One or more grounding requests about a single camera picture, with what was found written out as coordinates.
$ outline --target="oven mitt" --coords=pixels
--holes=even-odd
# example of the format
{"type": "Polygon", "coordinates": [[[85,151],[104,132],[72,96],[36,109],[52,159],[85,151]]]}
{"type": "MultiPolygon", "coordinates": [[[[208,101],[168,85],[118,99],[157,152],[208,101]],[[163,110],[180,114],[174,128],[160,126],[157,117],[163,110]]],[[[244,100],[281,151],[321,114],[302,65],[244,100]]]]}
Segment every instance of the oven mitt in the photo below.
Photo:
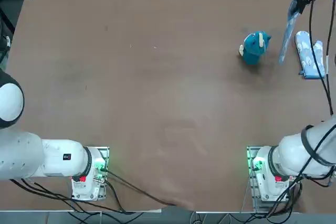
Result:
{"type": "MultiPolygon", "coordinates": [[[[305,79],[319,79],[320,76],[317,72],[316,64],[311,51],[309,33],[306,31],[299,31],[295,35],[295,44],[302,65],[302,71],[300,74],[302,74],[305,79]]],[[[323,43],[318,40],[315,42],[313,48],[321,75],[324,78],[323,43]]]]}
{"type": "Polygon", "coordinates": [[[285,34],[283,35],[282,47],[279,56],[279,63],[281,64],[285,59],[288,43],[290,40],[290,36],[294,30],[295,22],[297,18],[300,16],[299,11],[293,12],[294,8],[296,7],[296,0],[293,0],[289,6],[288,14],[287,14],[287,27],[285,30],[285,34]]]}

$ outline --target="black cable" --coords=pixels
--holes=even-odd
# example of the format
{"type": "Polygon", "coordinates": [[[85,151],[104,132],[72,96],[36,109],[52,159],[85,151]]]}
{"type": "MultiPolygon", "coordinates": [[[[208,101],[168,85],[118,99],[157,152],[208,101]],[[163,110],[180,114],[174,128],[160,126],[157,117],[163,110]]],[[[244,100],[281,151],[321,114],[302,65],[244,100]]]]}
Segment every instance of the black cable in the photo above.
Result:
{"type": "Polygon", "coordinates": [[[141,214],[135,216],[133,219],[130,219],[129,221],[126,221],[124,224],[128,224],[128,223],[131,223],[132,221],[138,219],[140,216],[142,216],[144,214],[144,212],[142,212],[141,214]]]}
{"type": "MultiPolygon", "coordinates": [[[[333,26],[333,23],[334,23],[334,13],[335,13],[335,0],[332,0],[332,10],[331,10],[331,18],[330,18],[330,26],[329,26],[327,50],[326,50],[327,60],[329,59],[329,44],[330,44],[332,26],[333,26]]],[[[330,97],[329,70],[328,70],[327,73],[325,73],[325,75],[326,75],[326,79],[327,79],[327,91],[328,91],[328,95],[330,97]]]]}
{"type": "Polygon", "coordinates": [[[291,195],[291,205],[289,207],[289,209],[287,209],[287,206],[288,206],[288,203],[289,201],[286,203],[286,206],[284,207],[283,210],[273,214],[273,216],[277,216],[277,215],[283,215],[285,213],[287,213],[289,211],[289,215],[286,217],[285,220],[281,221],[281,222],[273,222],[271,220],[269,220],[269,218],[266,218],[266,220],[272,224],[283,224],[285,223],[286,221],[289,220],[290,216],[292,215],[292,212],[293,212],[293,208],[294,208],[294,205],[296,204],[297,200],[300,198],[301,194],[302,194],[302,189],[303,189],[303,185],[302,183],[299,183],[299,191],[296,195],[296,197],[294,197],[294,193],[295,193],[295,188],[292,190],[292,195],[291,195]]]}
{"type": "Polygon", "coordinates": [[[63,195],[59,195],[59,194],[54,194],[54,193],[52,193],[52,192],[50,192],[50,191],[48,191],[48,190],[41,190],[41,189],[38,189],[38,188],[35,188],[34,186],[31,186],[29,183],[27,183],[24,179],[21,179],[21,181],[27,186],[27,187],[29,187],[30,189],[32,189],[32,190],[35,190],[35,191],[39,191],[39,192],[42,192],[42,193],[49,193],[49,194],[52,194],[53,196],[55,196],[55,197],[57,197],[58,199],[60,199],[61,201],[63,201],[65,204],[67,204],[71,209],[73,209],[74,211],[77,211],[77,209],[75,208],[75,207],[73,207],[70,203],[67,203],[66,202],[66,200],[65,199],[61,199],[59,196],[63,196],[63,195]]]}
{"type": "Polygon", "coordinates": [[[126,213],[125,209],[123,209],[123,207],[121,206],[120,204],[120,201],[119,201],[119,198],[118,198],[118,195],[117,195],[117,192],[115,191],[115,188],[112,186],[112,184],[110,182],[108,182],[106,180],[106,184],[111,188],[112,192],[113,192],[113,195],[114,195],[114,198],[115,198],[115,201],[117,202],[117,205],[119,207],[119,210],[122,211],[123,213],[126,213]]]}
{"type": "Polygon", "coordinates": [[[323,176],[321,178],[312,178],[312,177],[306,176],[306,179],[309,179],[309,180],[325,180],[326,178],[329,178],[333,174],[334,171],[335,171],[335,166],[331,167],[330,171],[325,176],[323,176]]]}
{"type": "Polygon", "coordinates": [[[234,218],[236,221],[240,222],[240,223],[244,223],[244,221],[241,221],[241,220],[238,220],[236,217],[234,217],[232,214],[229,214],[231,215],[232,218],[234,218]]]}
{"type": "MultiPolygon", "coordinates": [[[[70,201],[73,201],[77,206],[79,206],[79,204],[77,204],[76,200],[70,199],[70,198],[68,198],[68,197],[66,197],[66,196],[64,196],[64,195],[62,195],[62,194],[55,194],[55,193],[49,191],[48,189],[44,188],[43,186],[41,186],[41,185],[38,184],[38,183],[34,183],[34,184],[36,184],[37,186],[40,186],[43,190],[40,190],[40,189],[38,189],[38,188],[35,188],[35,187],[29,185],[24,179],[22,179],[22,181],[24,182],[24,184],[25,184],[26,186],[28,186],[29,188],[35,190],[35,191],[32,191],[32,190],[29,190],[28,188],[25,188],[23,185],[21,185],[19,182],[15,181],[15,180],[12,180],[12,179],[11,179],[11,181],[14,182],[14,184],[16,184],[17,186],[21,187],[22,189],[24,189],[24,190],[26,190],[26,191],[28,191],[28,192],[30,192],[30,193],[33,193],[33,194],[36,194],[36,195],[40,195],[40,196],[43,196],[43,197],[46,197],[46,198],[50,198],[50,199],[61,200],[61,201],[63,201],[64,203],[66,203],[68,206],[70,206],[75,212],[79,212],[76,208],[74,208],[73,206],[71,206],[71,204],[69,204],[69,203],[66,202],[66,200],[70,200],[70,201]],[[48,193],[48,194],[52,194],[52,195],[54,195],[56,198],[48,197],[48,195],[40,194],[40,193],[37,193],[36,191],[40,191],[40,192],[44,192],[44,193],[48,193]]],[[[89,215],[89,216],[88,216],[87,218],[85,218],[84,220],[79,219],[78,217],[72,215],[71,213],[69,213],[69,214],[70,214],[71,216],[73,216],[74,218],[76,218],[77,220],[81,221],[81,223],[86,223],[85,221],[86,221],[88,218],[90,218],[90,217],[93,216],[93,215],[99,214],[99,213],[89,213],[89,212],[83,210],[80,206],[79,206],[79,208],[82,210],[83,213],[86,213],[86,214],[89,215]]],[[[119,224],[127,224],[127,223],[130,223],[130,222],[132,222],[133,220],[139,218],[141,215],[143,215],[143,213],[141,213],[141,214],[139,214],[138,216],[134,217],[133,219],[127,221],[126,223],[122,223],[119,219],[117,219],[116,217],[114,217],[114,216],[112,216],[112,215],[110,215],[110,214],[107,214],[107,213],[105,213],[105,212],[103,212],[102,214],[103,214],[103,215],[106,215],[106,216],[109,216],[111,219],[115,220],[115,221],[118,222],[119,224]]]]}
{"type": "Polygon", "coordinates": [[[322,85],[323,85],[325,94],[326,94],[326,96],[327,96],[330,115],[333,115],[334,112],[333,112],[333,109],[332,109],[332,104],[331,104],[331,99],[330,99],[330,96],[329,96],[329,92],[328,92],[328,89],[327,89],[327,87],[326,87],[326,85],[325,85],[325,83],[324,83],[324,80],[323,80],[323,77],[322,77],[320,68],[319,68],[319,66],[318,66],[318,63],[317,63],[317,60],[316,60],[316,55],[315,55],[315,52],[314,52],[314,46],[313,46],[313,40],[312,40],[312,34],[311,34],[311,20],[312,20],[312,13],[313,13],[314,1],[315,1],[315,0],[312,0],[312,1],[311,1],[311,4],[310,4],[310,13],[309,13],[309,40],[310,40],[310,47],[311,47],[311,52],[312,52],[312,54],[313,54],[314,63],[315,63],[315,65],[316,65],[317,72],[318,72],[318,74],[319,74],[319,77],[320,77],[320,80],[321,80],[321,82],[322,82],[322,85]]]}
{"type": "MultiPolygon", "coordinates": [[[[19,182],[15,181],[13,179],[11,179],[10,181],[13,182],[15,185],[17,185],[18,187],[20,187],[21,189],[23,189],[23,190],[25,190],[29,193],[32,193],[32,194],[35,194],[35,195],[38,195],[38,196],[42,196],[42,197],[45,197],[45,198],[49,198],[49,199],[60,200],[57,197],[53,197],[53,196],[50,196],[50,195],[45,195],[45,194],[42,194],[42,193],[38,193],[36,191],[32,191],[32,190],[26,188],[25,186],[21,185],[19,182]]],[[[106,209],[106,210],[109,210],[109,211],[112,211],[112,212],[117,212],[117,213],[122,214],[122,212],[120,212],[120,211],[114,210],[114,209],[109,208],[109,207],[104,207],[104,206],[101,206],[101,205],[97,205],[97,204],[94,204],[94,203],[91,203],[91,202],[88,202],[88,201],[82,201],[82,200],[67,198],[65,196],[64,196],[64,200],[70,200],[72,202],[80,202],[80,203],[83,203],[83,204],[86,204],[86,205],[91,205],[91,206],[94,206],[94,207],[98,207],[98,208],[102,208],[102,209],[106,209]]]]}
{"type": "Polygon", "coordinates": [[[136,187],[135,185],[129,183],[129,182],[126,181],[125,179],[121,178],[120,176],[118,176],[117,174],[115,174],[115,173],[113,173],[113,172],[111,172],[111,171],[109,171],[109,170],[101,169],[101,171],[103,171],[103,172],[107,172],[107,173],[111,174],[112,176],[114,176],[114,177],[116,177],[117,179],[121,180],[122,182],[124,182],[125,184],[129,185],[130,187],[132,187],[133,189],[137,190],[138,192],[140,192],[140,193],[146,195],[147,197],[149,197],[149,198],[151,198],[151,199],[153,199],[153,200],[155,200],[155,201],[157,201],[157,202],[159,202],[159,203],[161,203],[161,204],[164,204],[164,205],[166,205],[166,206],[176,206],[175,204],[168,203],[168,202],[164,202],[163,200],[160,200],[160,199],[158,199],[158,198],[156,198],[156,197],[150,195],[150,194],[147,193],[146,191],[141,190],[139,187],[136,187]]]}
{"type": "Polygon", "coordinates": [[[73,215],[72,213],[68,212],[68,214],[70,214],[71,216],[73,216],[75,219],[79,220],[80,223],[88,224],[87,222],[85,222],[85,220],[79,219],[77,216],[73,215]]]}
{"type": "MultiPolygon", "coordinates": [[[[78,212],[78,210],[77,210],[75,207],[73,207],[71,204],[67,203],[64,199],[61,199],[60,197],[58,197],[57,194],[54,194],[54,193],[52,193],[52,192],[50,192],[49,190],[46,190],[46,189],[45,189],[45,190],[40,190],[40,189],[38,189],[38,188],[35,188],[35,187],[31,186],[30,184],[28,184],[24,179],[21,179],[21,181],[22,181],[27,187],[29,187],[29,188],[31,188],[31,189],[33,189],[33,190],[40,191],[40,192],[45,192],[45,193],[49,193],[49,194],[53,194],[57,199],[63,201],[65,204],[67,204],[67,205],[68,205],[71,209],[73,209],[75,212],[78,212]]],[[[90,213],[84,211],[80,206],[79,206],[79,208],[80,208],[83,212],[85,212],[85,213],[91,215],[90,213]]],[[[75,219],[79,220],[81,223],[87,224],[87,223],[85,222],[85,220],[81,220],[80,218],[76,217],[75,215],[71,214],[70,212],[69,212],[69,214],[70,214],[72,217],[74,217],[75,219]]]]}
{"type": "Polygon", "coordinates": [[[99,215],[100,213],[99,212],[95,212],[93,214],[90,214],[88,217],[86,217],[84,220],[82,220],[79,224],[82,224],[82,223],[85,223],[86,220],[88,220],[89,218],[91,218],[92,216],[95,216],[95,215],[99,215]]]}

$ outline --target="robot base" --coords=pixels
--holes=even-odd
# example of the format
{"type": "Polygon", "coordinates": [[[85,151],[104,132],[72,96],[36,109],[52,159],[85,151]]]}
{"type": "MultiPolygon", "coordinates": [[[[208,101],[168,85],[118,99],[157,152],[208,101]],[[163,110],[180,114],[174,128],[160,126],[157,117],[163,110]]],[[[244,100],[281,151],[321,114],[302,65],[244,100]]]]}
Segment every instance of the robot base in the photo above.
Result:
{"type": "Polygon", "coordinates": [[[90,172],[86,177],[81,177],[79,181],[71,178],[72,198],[83,201],[96,201],[106,199],[106,179],[108,173],[100,169],[108,169],[109,147],[87,146],[92,162],[90,172]]]}
{"type": "MultiPolygon", "coordinates": [[[[264,180],[263,175],[266,178],[266,175],[263,174],[263,171],[266,171],[265,162],[262,164],[259,161],[267,160],[267,155],[262,154],[263,152],[259,152],[259,150],[263,148],[262,146],[249,146],[247,147],[247,162],[249,169],[249,181],[251,188],[251,195],[253,201],[253,208],[255,212],[268,212],[268,210],[273,206],[274,201],[277,200],[278,196],[283,192],[279,193],[279,195],[272,195],[268,191],[266,180],[264,180]],[[256,171],[253,170],[255,168],[255,163],[258,162],[258,166],[261,165],[261,169],[256,171]]],[[[286,196],[282,201],[288,201],[288,196],[286,196]]]]}
{"type": "Polygon", "coordinates": [[[289,180],[282,181],[281,177],[274,176],[270,171],[268,162],[270,150],[270,146],[261,147],[252,162],[262,201],[276,201],[289,186],[289,180]]]}

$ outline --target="sticker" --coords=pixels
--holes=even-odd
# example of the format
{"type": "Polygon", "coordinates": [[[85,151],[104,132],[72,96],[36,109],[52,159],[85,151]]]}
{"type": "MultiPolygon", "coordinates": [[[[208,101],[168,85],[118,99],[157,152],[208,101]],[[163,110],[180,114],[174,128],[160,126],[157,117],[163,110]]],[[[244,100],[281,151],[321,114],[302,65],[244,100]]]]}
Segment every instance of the sticker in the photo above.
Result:
{"type": "Polygon", "coordinates": [[[74,182],[73,186],[75,189],[84,189],[86,188],[86,184],[82,182],[74,182]]]}

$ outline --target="black label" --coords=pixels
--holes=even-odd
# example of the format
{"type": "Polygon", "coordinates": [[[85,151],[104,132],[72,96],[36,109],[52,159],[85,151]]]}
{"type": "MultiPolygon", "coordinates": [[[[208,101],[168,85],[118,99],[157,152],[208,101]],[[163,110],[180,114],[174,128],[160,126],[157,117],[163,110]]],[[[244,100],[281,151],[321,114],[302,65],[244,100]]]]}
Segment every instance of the black label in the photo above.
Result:
{"type": "Polygon", "coordinates": [[[71,160],[71,154],[63,154],[63,160],[71,160]]]}

